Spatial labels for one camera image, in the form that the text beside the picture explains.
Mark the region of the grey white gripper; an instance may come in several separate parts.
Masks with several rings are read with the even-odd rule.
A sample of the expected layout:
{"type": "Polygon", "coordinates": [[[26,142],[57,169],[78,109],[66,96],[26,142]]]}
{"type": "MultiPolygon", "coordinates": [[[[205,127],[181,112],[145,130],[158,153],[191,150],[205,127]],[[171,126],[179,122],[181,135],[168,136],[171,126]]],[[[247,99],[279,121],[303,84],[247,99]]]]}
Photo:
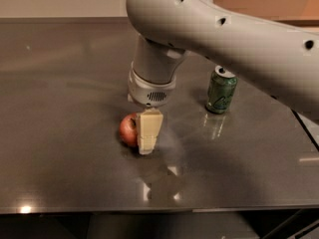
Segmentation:
{"type": "MultiPolygon", "coordinates": [[[[164,106],[176,86],[176,77],[167,84],[154,84],[142,79],[131,64],[128,76],[128,100],[146,108],[164,106]]],[[[146,109],[137,113],[137,140],[139,154],[148,155],[155,149],[162,125],[163,114],[158,109],[146,109]]]]}

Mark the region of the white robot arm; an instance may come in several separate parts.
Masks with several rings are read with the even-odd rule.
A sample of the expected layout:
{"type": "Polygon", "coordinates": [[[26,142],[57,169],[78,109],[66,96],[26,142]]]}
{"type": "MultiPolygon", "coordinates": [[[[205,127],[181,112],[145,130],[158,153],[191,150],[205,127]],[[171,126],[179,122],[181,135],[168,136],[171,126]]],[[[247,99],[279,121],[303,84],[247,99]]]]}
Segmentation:
{"type": "Polygon", "coordinates": [[[138,31],[129,97],[147,107],[166,104],[174,71],[197,53],[319,121],[319,34],[234,13],[212,0],[127,0],[138,31]]]}

